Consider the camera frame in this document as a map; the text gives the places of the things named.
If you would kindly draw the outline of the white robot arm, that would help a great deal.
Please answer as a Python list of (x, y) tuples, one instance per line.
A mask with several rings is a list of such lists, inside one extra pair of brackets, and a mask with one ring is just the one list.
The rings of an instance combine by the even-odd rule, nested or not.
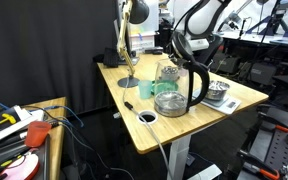
[(206, 38), (231, 0), (174, 0), (174, 30), (192, 38)]

